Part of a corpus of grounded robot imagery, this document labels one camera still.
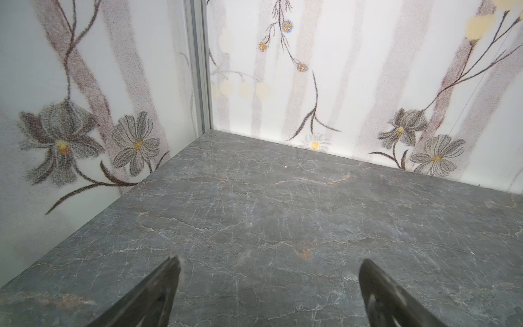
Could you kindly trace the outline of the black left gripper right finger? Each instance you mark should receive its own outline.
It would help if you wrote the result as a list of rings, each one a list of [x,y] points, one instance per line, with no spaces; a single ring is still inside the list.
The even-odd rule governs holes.
[[[445,326],[372,260],[363,260],[358,281],[371,326]]]

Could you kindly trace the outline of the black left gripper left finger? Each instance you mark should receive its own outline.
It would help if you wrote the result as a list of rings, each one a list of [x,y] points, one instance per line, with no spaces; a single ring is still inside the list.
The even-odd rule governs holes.
[[[167,326],[178,289],[181,262],[168,258],[90,326]]]

